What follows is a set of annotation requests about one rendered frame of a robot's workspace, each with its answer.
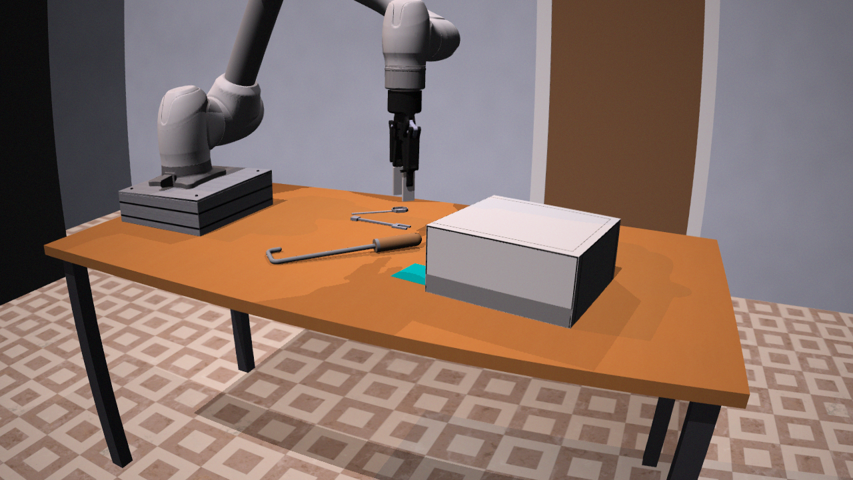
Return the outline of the grey spoon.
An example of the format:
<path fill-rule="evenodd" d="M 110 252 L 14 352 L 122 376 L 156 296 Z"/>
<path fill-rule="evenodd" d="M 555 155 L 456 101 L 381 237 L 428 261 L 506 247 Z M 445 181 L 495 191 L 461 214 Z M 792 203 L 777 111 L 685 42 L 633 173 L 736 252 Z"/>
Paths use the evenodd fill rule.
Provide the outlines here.
<path fill-rule="evenodd" d="M 360 212 L 353 213 L 353 215 L 366 215 L 367 213 L 386 213 L 386 212 L 394 212 L 394 213 L 406 213 L 409 209 L 407 207 L 393 207 L 390 211 L 371 211 L 371 212 Z"/>

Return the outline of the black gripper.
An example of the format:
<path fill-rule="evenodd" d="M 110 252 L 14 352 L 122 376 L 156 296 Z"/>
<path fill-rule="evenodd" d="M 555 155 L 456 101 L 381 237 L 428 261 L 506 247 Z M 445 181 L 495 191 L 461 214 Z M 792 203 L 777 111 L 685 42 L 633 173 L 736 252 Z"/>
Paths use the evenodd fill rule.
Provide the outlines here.
<path fill-rule="evenodd" d="M 387 110 L 389 113 L 395 113 L 394 121 L 388 121 L 390 162 L 393 162 L 393 195 L 402 195 L 402 201 L 414 201 L 415 171 L 419 170 L 421 134 L 421 127 L 417 127 L 415 123 L 415 113 L 423 110 L 423 90 L 388 90 Z"/>

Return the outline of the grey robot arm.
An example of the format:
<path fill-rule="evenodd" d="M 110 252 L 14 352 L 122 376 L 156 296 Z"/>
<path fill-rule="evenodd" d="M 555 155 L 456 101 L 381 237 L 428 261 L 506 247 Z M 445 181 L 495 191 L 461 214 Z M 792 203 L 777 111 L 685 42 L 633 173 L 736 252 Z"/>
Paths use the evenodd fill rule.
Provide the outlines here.
<path fill-rule="evenodd" d="M 456 25 L 430 12 L 423 0 L 354 1 L 384 16 L 387 90 L 424 90 L 426 61 L 451 57 L 460 45 Z M 207 95 L 194 85 L 164 95 L 157 119 L 162 174 L 149 186 L 192 189 L 227 174 L 225 168 L 211 167 L 210 150 L 244 139 L 264 118 L 256 78 L 281 3 L 248 0 L 227 70 Z"/>

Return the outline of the teal square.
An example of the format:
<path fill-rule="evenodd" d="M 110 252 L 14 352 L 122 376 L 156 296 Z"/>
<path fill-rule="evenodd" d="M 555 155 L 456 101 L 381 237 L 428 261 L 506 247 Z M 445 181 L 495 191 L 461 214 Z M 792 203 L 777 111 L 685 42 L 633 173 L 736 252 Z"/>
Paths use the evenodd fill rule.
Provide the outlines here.
<path fill-rule="evenodd" d="M 392 277 L 398 277 L 399 279 L 418 283 L 419 285 L 425 285 L 425 266 L 415 263 L 401 271 L 397 271 L 397 273 L 392 275 Z"/>

